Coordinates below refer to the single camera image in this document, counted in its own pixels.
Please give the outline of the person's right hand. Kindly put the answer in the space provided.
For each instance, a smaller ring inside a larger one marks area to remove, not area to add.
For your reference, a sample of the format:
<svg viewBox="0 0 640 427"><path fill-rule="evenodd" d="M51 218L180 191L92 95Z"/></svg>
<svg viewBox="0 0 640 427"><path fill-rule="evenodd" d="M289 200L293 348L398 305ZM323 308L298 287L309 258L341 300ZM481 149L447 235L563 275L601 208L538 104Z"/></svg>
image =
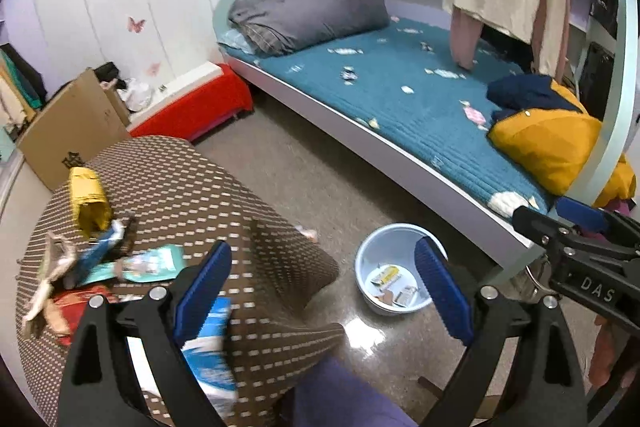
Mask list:
<svg viewBox="0 0 640 427"><path fill-rule="evenodd" d="M593 355L589 366L588 379L593 388L604 386L611 377L611 371L616 361L613 329L610 323L601 315L594 319L594 325L599 327Z"/></svg>

